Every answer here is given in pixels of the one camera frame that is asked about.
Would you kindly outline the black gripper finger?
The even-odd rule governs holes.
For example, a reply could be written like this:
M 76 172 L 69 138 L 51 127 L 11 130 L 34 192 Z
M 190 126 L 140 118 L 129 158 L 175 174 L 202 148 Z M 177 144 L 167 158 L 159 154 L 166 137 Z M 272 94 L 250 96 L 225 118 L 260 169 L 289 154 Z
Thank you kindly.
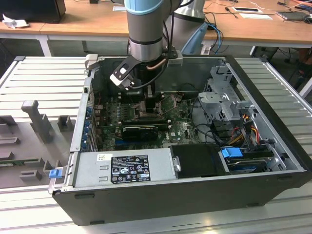
M 156 105 L 156 96 L 151 94 L 146 94 L 145 97 L 145 110 L 147 113 L 153 113 Z

